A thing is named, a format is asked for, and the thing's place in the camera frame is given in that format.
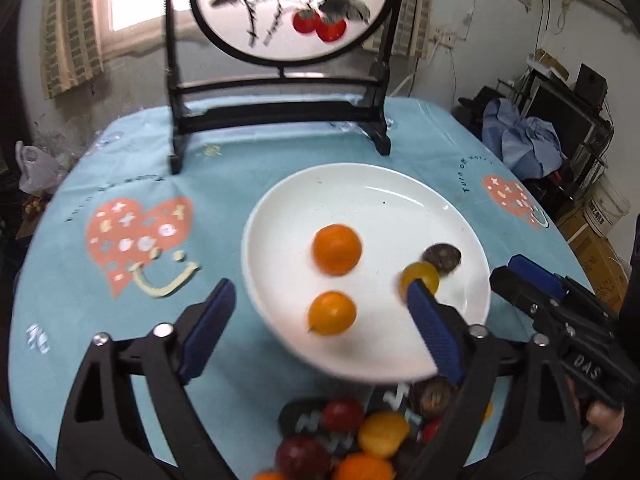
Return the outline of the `right hand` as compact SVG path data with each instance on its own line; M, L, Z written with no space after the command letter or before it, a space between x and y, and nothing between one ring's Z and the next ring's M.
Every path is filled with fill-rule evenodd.
M610 447L623 428L624 418L625 408L614 410L601 401L590 405L586 421L591 430L582 438L586 464L597 460Z

